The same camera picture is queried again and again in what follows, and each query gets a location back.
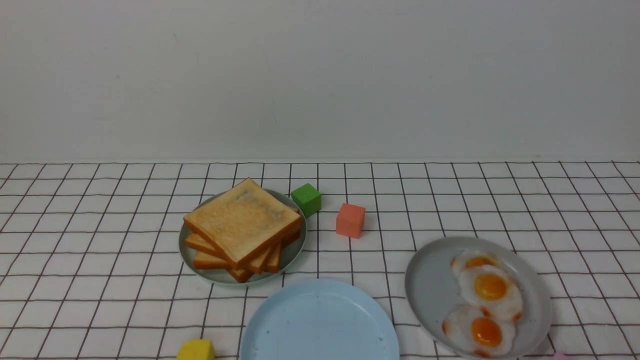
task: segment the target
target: fried egg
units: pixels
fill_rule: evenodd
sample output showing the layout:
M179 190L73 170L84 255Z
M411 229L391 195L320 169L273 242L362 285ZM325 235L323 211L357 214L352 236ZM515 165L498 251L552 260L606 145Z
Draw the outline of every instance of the fried egg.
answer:
M451 261L451 271L453 276L460 277L462 270L473 268L476 266L491 265L497 268L503 268L502 262L490 252L480 250L465 250Z
M491 265L466 268L458 285L460 296L485 316L504 322L522 317L522 294L504 270Z
M461 306L449 314L442 322L442 331L460 349L481 357L506 355L516 337L513 322L487 318L470 305Z

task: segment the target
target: stack of bread slices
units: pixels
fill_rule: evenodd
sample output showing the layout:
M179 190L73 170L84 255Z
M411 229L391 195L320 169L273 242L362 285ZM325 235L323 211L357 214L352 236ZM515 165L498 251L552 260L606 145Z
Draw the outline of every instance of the stack of bread slices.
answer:
M253 274L277 273L282 249L300 238L302 217L252 179L184 217L192 234L186 245L197 250L193 266L224 269L238 282Z

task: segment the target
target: plate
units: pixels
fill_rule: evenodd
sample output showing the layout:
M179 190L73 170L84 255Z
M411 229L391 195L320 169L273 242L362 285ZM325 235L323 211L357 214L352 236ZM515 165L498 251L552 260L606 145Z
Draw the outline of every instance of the plate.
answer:
M387 313L364 291L328 279L288 286L247 325L240 360L398 360Z
M291 206L292 208L298 208L300 210L300 213L302 214L302 209L300 209L300 207L290 198L286 197L285 195L282 195L279 192L275 192L273 190L269 190L269 189L265 189L265 190L267 190L267 192L269 192L271 195L273 195L273 197L278 199L278 201L282 202L283 204ZM223 193L219 193L214 197L207 199L206 201L198 205L198 208L200 206L207 204L208 202L212 201L213 199L219 197L222 194ZM237 282L231 275L229 275L229 273L226 270L198 270L195 267L193 267L193 258L196 255L196 250L193 250L192 248L188 247L184 242L184 240L189 235L191 235L191 230L189 230L189 228L183 224L182 229L180 229L180 236L179 236L180 255L182 256L182 260L184 260L184 263L194 273L199 275L202 279L208 282L213 282L214 284L244 287L249 285L262 284L274 277L278 277L278 275L285 272L285 270L287 270L287 268L291 266L292 263L294 263L294 260L298 257L300 252L302 252L302 248L304 247L305 241L307 240L307 219L304 217L304 215L302 215L302 223L300 224L300 239L294 241L292 244L290 244L289 246L287 246L282 250L282 257L280 258L280 271L277 274L272 274L269 272L263 272L262 274L259 274L259 275L254 274L253 276L251 276L251 278L249 278L249 280L247 280L247 282L242 282L242 283Z
M494 359L514 359L530 353L547 337L551 326L549 292L536 271L523 259L486 240L443 238L427 244L413 255L406 269L404 287L415 316L431 337L449 350L467 359L482 359L460 350L442 332L442 322L449 313L466 304L458 295L460 288L451 272L451 261L468 249L495 254L518 279L522 292L524 313L516 323L513 348L505 356Z

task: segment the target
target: grid tablecloth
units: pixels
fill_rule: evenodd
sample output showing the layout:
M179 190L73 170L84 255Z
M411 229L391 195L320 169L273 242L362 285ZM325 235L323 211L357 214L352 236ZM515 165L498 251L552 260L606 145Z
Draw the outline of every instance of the grid tablecloth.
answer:
M311 183L299 261L262 286L210 286L177 252L182 217L252 177L285 194ZM265 299L332 278L371 295L403 359L450 358L404 294L409 259L442 236L514 250L552 295L547 340L527 357L640 354L640 163L76 163L0 165L0 358L155 359L207 338L238 355ZM340 205L367 208L365 231L335 234Z

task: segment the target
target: egg white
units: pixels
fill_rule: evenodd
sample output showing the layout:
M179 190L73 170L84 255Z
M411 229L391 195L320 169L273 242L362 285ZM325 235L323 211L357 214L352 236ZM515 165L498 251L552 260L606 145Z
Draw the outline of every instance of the egg white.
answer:
M495 274L507 283L507 292L501 299L482 299L475 289L476 279L481 275ZM522 316L522 294L509 274L491 265L466 268L458 278L460 296L465 301L480 309L486 316L506 322L515 322Z
M480 350L490 357L506 355L513 347L516 337L516 327L513 322L501 322L492 319L502 332L502 342L496 347L486 347L474 341L471 324L477 318L484 317L482 312L470 305L463 305L455 309L442 323L442 330L457 347L464 352L474 354Z
M453 272L453 276L457 278L460 277L460 273L462 270L467 268L467 261L473 258L487 258L495 264L494 266L504 271L508 272L507 267L500 261L500 259L493 255L490 252L480 251L480 250L465 250L461 252L458 256L453 258L451 261L451 271Z

